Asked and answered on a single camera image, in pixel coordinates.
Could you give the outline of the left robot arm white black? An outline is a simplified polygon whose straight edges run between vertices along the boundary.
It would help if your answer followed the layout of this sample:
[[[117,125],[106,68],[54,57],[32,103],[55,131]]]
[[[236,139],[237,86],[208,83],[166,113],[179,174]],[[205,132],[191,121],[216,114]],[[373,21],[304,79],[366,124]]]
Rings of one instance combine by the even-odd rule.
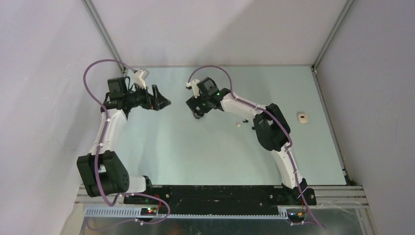
[[[128,77],[108,79],[108,92],[99,102],[101,124],[89,153],[80,156],[76,165],[89,197],[127,192],[130,177],[126,167],[115,152],[118,138],[127,122],[130,111],[141,107],[159,111],[171,104],[159,91],[157,85],[141,88],[134,84],[128,88]]]

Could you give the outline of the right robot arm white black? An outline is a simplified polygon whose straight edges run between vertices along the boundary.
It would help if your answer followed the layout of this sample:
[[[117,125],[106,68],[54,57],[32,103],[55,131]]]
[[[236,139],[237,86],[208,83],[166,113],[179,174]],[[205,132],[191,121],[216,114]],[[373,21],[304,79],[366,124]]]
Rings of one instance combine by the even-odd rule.
[[[259,144],[272,154],[277,164],[282,185],[287,188],[285,200],[296,205],[304,199],[308,185],[292,154],[291,129],[276,104],[264,106],[252,103],[227,88],[218,89],[209,77],[187,82],[185,87],[193,92],[186,104],[196,119],[210,110],[220,110],[252,122]]]

